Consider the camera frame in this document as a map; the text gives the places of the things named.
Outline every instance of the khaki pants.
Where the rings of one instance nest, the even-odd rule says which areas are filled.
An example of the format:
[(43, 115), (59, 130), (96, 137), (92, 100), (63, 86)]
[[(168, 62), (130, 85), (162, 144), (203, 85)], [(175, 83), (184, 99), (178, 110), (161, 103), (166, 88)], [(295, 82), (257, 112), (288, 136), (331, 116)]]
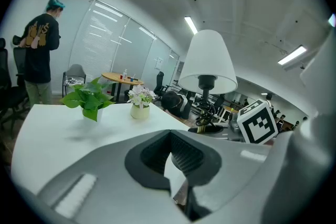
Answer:
[(26, 90), (29, 96), (30, 107), (34, 104), (51, 104), (51, 84), (48, 83), (32, 83), (25, 81)]

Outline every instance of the white table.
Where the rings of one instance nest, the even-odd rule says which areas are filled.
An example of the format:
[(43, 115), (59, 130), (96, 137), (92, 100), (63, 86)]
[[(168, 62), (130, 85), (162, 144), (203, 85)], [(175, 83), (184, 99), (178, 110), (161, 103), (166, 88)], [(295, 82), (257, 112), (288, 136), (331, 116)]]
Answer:
[[(34, 105), (22, 125), (12, 159), (13, 181), (37, 194), (62, 170), (98, 147), (159, 130), (185, 130), (188, 126), (150, 104), (150, 116), (136, 120), (131, 104), (105, 108), (101, 122), (88, 127), (81, 108), (65, 105)], [(167, 159), (165, 177), (171, 181), (172, 196), (185, 177)]]

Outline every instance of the white vase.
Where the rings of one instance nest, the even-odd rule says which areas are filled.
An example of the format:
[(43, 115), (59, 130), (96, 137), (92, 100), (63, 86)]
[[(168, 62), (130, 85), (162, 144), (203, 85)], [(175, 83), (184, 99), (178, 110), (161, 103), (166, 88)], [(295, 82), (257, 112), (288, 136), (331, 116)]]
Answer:
[(138, 108), (136, 105), (133, 105), (131, 108), (131, 116), (135, 119), (146, 119), (149, 117), (149, 106), (144, 108)]
[(92, 120), (92, 119), (89, 119), (89, 118), (85, 117), (84, 115), (83, 115), (83, 120), (84, 120), (86, 123), (88, 123), (88, 124), (98, 124), (98, 123), (100, 123), (100, 121), (101, 121), (101, 116), (102, 116), (102, 114), (103, 114), (103, 109), (98, 109), (98, 113), (97, 113), (97, 121), (94, 121), (94, 120)]

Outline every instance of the teal hair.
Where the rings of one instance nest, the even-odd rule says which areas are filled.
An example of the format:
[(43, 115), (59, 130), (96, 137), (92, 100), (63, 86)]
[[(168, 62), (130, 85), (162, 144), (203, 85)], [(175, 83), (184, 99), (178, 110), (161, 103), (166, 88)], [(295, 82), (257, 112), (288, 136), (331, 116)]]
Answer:
[(49, 0), (46, 11), (56, 10), (58, 8), (61, 8), (61, 10), (63, 10), (65, 8), (65, 5), (59, 0)]

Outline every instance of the green leaves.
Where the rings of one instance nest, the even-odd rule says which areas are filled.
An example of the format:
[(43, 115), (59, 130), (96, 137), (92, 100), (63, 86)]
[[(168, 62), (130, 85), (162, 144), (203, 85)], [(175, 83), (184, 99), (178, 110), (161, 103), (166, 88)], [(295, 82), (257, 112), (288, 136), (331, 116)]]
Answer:
[(91, 120), (97, 121), (98, 109), (83, 109), (83, 115)]
[(83, 115), (89, 119), (97, 121), (98, 109), (103, 109), (111, 104), (112, 96), (101, 92), (102, 89), (111, 83), (98, 83), (99, 78), (95, 78), (85, 85), (71, 86), (75, 91), (67, 94), (60, 101), (69, 108), (76, 108), (79, 105), (83, 108)]
[(71, 93), (67, 94), (60, 101), (64, 105), (66, 105), (67, 107), (69, 107), (71, 109), (76, 108), (81, 103), (83, 103), (81, 97), (79, 96), (79, 94), (77, 92), (71, 92)]

